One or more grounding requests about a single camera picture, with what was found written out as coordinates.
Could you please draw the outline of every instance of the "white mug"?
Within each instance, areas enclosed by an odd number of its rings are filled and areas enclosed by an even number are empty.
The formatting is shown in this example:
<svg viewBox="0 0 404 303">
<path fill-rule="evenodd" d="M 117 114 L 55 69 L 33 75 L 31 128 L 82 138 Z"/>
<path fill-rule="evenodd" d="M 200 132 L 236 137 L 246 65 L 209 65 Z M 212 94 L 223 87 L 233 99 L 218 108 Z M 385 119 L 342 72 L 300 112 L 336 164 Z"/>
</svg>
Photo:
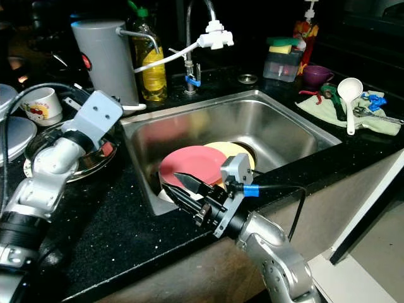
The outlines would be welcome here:
<svg viewBox="0 0 404 303">
<path fill-rule="evenodd" d="M 28 118 L 41 126 L 50 126 L 62 120 L 62 107 L 51 87 L 42 87 L 26 94 L 20 107 Z"/>
</svg>

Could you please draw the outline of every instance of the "white ladle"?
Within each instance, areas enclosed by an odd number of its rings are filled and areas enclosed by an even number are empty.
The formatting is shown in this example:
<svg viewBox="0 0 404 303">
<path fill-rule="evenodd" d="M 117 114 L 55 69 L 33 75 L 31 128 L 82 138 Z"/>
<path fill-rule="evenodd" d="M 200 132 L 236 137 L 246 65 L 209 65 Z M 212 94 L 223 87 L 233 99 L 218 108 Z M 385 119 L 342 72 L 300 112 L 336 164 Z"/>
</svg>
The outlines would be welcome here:
<svg viewBox="0 0 404 303">
<path fill-rule="evenodd" d="M 362 82 L 357 78 L 347 78 L 340 82 L 337 91 L 341 99 L 347 106 L 347 133 L 355 134 L 354 112 L 352 110 L 352 101 L 358 98 L 364 90 Z"/>
</svg>

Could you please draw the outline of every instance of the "cooking oil bottle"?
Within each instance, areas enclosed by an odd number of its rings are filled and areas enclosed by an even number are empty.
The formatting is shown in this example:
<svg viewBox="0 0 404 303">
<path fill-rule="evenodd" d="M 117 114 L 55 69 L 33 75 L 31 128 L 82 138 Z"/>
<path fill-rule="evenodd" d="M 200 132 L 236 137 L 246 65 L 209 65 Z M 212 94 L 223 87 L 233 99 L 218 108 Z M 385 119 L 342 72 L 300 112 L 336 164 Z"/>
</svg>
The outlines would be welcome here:
<svg viewBox="0 0 404 303">
<path fill-rule="evenodd" d="M 136 11 L 138 16 L 137 20 L 133 23 L 132 30 L 134 32 L 151 35 L 156 40 L 159 49 L 159 53 L 157 53 L 151 40 L 147 38 L 132 37 L 137 67 L 163 59 L 163 48 L 161 47 L 160 39 L 150 26 L 150 22 L 147 18 L 148 10 L 142 7 L 137 8 L 133 3 L 129 4 Z M 167 78 L 164 64 L 146 69 L 138 73 L 137 77 L 138 87 L 145 100 L 158 102 L 167 98 Z"/>
</svg>

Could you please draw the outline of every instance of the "speckled countertop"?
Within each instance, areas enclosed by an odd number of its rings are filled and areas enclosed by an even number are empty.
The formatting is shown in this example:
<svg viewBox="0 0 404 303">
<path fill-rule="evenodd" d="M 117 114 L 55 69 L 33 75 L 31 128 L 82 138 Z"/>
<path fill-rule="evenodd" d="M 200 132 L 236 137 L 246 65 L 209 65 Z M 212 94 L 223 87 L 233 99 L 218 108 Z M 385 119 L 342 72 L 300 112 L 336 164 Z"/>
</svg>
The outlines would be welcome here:
<svg viewBox="0 0 404 303">
<path fill-rule="evenodd" d="M 204 72 L 204 84 L 192 98 L 183 95 L 182 77 L 173 77 L 169 81 L 169 98 L 162 104 L 149 106 L 148 110 L 245 90 L 265 92 L 342 141 L 255 180 L 258 184 L 299 182 L 308 188 L 309 194 L 404 148 L 403 130 L 391 137 L 361 129 L 349 137 L 345 129 L 303 112 L 295 105 L 307 98 L 297 94 L 301 88 L 299 79 L 284 83 L 260 78 L 255 85 L 242 85 L 237 81 L 240 73 L 237 68 Z M 403 116 L 398 102 L 390 102 L 385 111 Z M 24 178 L 23 161 L 21 156 L 11 164 L 11 190 Z M 197 228 L 184 212 L 174 210 L 159 217 L 150 215 L 137 183 L 123 143 L 115 158 L 101 171 L 66 186 L 41 247 L 46 258 L 34 273 L 31 302 L 63 299 L 91 302 L 215 241 L 209 231 Z M 271 192 L 251 200 L 249 205 L 260 207 L 284 195 Z"/>
</svg>

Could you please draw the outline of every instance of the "sink basin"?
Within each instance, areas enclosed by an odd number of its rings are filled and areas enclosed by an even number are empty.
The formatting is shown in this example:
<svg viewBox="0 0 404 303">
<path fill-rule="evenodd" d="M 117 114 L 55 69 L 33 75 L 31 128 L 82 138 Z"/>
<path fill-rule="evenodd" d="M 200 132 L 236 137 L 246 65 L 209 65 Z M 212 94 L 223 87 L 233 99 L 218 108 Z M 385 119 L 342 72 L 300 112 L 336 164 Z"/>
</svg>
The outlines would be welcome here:
<svg viewBox="0 0 404 303">
<path fill-rule="evenodd" d="M 229 141 L 246 148 L 268 172 L 341 143 L 258 90 L 236 93 L 121 120 L 141 190 L 155 215 L 176 208 L 157 197 L 158 168 L 171 152 Z"/>
</svg>

